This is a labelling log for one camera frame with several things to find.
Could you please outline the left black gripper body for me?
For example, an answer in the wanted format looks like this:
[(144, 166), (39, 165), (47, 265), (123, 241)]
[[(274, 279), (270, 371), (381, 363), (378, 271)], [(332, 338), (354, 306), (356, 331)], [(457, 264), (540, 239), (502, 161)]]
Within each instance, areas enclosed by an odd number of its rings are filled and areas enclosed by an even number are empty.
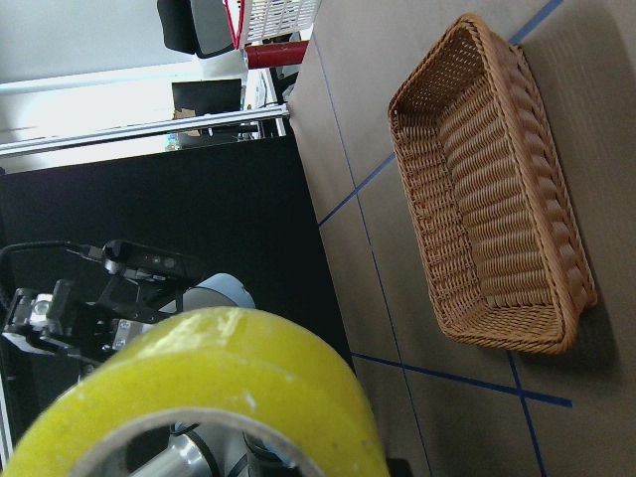
[(174, 283), (137, 283), (137, 293), (131, 303), (117, 302), (111, 293), (122, 279), (110, 279), (95, 302), (78, 298), (72, 305), (72, 344), (79, 348), (81, 362), (98, 366), (125, 347), (139, 334), (184, 308), (186, 288)]

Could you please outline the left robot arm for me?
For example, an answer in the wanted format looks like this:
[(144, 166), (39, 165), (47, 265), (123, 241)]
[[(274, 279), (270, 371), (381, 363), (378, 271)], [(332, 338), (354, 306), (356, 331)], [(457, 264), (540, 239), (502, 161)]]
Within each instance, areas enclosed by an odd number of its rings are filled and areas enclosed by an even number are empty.
[(175, 421), (246, 431), (313, 476), (310, 358), (323, 343), (279, 316), (215, 307), (173, 316), (62, 395), (24, 434), (7, 476), (86, 476), (145, 431)]

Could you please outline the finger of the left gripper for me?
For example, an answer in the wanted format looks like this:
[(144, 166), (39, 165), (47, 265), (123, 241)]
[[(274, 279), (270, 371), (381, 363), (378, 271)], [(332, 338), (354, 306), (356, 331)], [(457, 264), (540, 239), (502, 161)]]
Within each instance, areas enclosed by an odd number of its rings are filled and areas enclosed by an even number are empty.
[(58, 280), (51, 293), (19, 288), (10, 304), (3, 329), (10, 325), (50, 327), (71, 336), (74, 288), (75, 283), (67, 279)]
[(24, 353), (82, 359), (71, 337), (56, 328), (10, 325), (3, 329), (2, 336)]

